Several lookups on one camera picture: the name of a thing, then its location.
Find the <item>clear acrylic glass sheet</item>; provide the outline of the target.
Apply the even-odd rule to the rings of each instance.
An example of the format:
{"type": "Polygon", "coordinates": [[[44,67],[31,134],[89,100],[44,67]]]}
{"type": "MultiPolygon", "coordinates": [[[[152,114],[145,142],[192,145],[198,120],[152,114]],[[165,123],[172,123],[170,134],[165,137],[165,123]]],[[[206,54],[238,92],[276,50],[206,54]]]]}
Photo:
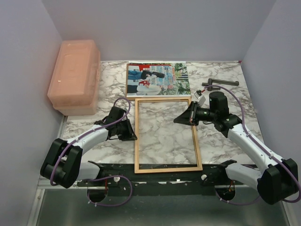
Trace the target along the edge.
{"type": "Polygon", "coordinates": [[[174,123],[187,107],[187,101],[139,102],[140,169],[197,166],[191,127],[174,123]]]}

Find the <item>brown wooden picture frame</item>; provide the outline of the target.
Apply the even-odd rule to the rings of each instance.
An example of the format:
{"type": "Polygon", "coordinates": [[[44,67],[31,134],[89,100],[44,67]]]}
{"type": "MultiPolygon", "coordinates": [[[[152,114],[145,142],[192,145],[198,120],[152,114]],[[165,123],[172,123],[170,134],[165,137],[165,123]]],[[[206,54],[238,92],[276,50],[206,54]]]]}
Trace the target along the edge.
{"type": "Polygon", "coordinates": [[[191,126],[192,138],[194,143],[195,155],[197,159],[196,167],[176,167],[176,168],[161,168],[161,169],[140,169],[139,164],[139,104],[140,103],[161,103],[161,102],[186,102],[189,106],[191,103],[191,97],[155,97],[155,98],[137,98],[135,99],[135,134],[137,139],[135,140],[135,174],[145,173],[174,173],[174,172],[192,172],[202,171],[203,166],[201,162],[200,148],[197,138],[197,130],[195,126],[191,126]]]}

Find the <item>photo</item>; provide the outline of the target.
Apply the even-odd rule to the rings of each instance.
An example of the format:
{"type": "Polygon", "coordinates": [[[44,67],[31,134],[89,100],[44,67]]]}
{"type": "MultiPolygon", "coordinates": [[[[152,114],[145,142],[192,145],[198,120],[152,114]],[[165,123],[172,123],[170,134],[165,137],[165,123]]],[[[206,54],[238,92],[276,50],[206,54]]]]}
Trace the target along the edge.
{"type": "Polygon", "coordinates": [[[126,97],[189,97],[186,62],[130,62],[127,64],[126,97]]]}

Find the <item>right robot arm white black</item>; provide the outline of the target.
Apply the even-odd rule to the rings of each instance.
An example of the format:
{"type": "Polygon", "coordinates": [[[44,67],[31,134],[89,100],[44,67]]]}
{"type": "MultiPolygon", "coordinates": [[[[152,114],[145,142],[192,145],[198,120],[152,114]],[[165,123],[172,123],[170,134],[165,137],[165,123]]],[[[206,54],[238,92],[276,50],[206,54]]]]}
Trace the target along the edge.
{"type": "Polygon", "coordinates": [[[221,164],[217,171],[217,181],[223,185],[239,181],[253,189],[268,204],[287,201],[287,198],[301,192],[298,181],[298,165],[292,159],[284,159],[270,150],[253,136],[244,123],[244,117],[229,112],[228,100],[223,92],[209,94],[209,108],[193,101],[174,123],[197,126],[199,122],[212,123],[214,128],[238,145],[255,163],[257,169],[243,166],[229,160],[221,164]]]}

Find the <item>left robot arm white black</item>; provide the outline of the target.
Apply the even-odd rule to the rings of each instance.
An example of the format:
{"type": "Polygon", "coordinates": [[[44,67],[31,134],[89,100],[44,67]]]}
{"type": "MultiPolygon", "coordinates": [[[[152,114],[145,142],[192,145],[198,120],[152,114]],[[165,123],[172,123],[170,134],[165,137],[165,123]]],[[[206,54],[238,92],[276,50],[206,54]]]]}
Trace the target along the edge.
{"type": "Polygon", "coordinates": [[[103,120],[96,121],[90,130],[68,140],[57,138],[53,141],[41,166],[40,175],[50,184],[71,187],[76,181],[88,180],[99,186],[104,182],[101,165],[87,161],[82,156],[96,145],[117,137],[120,141],[136,140],[127,111],[113,106],[103,120]]]}

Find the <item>pink plastic storage box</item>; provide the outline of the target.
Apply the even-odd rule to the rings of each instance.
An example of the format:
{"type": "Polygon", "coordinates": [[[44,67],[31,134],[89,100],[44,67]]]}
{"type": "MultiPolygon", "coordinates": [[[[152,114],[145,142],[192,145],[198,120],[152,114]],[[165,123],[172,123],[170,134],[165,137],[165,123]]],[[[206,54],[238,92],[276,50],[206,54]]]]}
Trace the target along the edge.
{"type": "Polygon", "coordinates": [[[65,116],[95,114],[100,64],[93,40],[63,41],[48,89],[53,108],[65,116]]]}

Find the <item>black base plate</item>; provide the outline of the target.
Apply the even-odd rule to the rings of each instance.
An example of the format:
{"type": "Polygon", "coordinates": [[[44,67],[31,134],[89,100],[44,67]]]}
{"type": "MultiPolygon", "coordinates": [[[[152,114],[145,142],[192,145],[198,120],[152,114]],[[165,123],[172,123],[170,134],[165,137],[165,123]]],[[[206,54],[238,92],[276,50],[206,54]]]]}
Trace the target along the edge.
{"type": "Polygon", "coordinates": [[[134,172],[134,164],[103,163],[101,177],[125,176],[133,187],[132,195],[215,195],[215,188],[231,184],[218,164],[205,164],[202,171],[143,173],[134,172]]]}

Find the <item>aluminium rail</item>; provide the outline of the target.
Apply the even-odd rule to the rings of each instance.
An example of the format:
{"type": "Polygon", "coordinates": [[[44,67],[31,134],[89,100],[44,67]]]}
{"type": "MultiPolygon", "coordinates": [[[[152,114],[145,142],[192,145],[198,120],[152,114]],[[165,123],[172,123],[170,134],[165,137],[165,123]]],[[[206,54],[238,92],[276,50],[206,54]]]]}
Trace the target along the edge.
{"type": "Polygon", "coordinates": [[[61,185],[52,186],[50,184],[50,180],[44,177],[39,178],[37,188],[38,189],[64,189],[64,187],[61,185]]]}

